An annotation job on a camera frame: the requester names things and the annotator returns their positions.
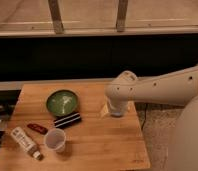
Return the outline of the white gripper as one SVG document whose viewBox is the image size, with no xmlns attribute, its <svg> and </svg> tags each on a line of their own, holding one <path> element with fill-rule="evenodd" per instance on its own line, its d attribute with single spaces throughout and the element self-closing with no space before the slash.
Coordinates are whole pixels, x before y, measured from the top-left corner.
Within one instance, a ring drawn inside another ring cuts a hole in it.
<svg viewBox="0 0 198 171">
<path fill-rule="evenodd" d="M 128 102 L 127 101 L 119 101 L 109 99 L 107 104 L 104 104 L 101 111 L 100 117 L 105 117 L 108 113 L 112 116 L 113 113 L 121 113 L 124 115 L 128 110 Z"/>
</svg>

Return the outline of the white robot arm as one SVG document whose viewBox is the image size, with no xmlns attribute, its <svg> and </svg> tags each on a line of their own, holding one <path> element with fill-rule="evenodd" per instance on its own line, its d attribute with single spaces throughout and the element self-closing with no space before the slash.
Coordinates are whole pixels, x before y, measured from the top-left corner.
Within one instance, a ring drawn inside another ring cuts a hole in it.
<svg viewBox="0 0 198 171">
<path fill-rule="evenodd" d="M 146 79 L 124 71 L 106 86 L 105 96 L 102 116 L 122 117 L 130 101 L 183 106 L 164 171 L 198 171 L 198 64 Z"/>
</svg>

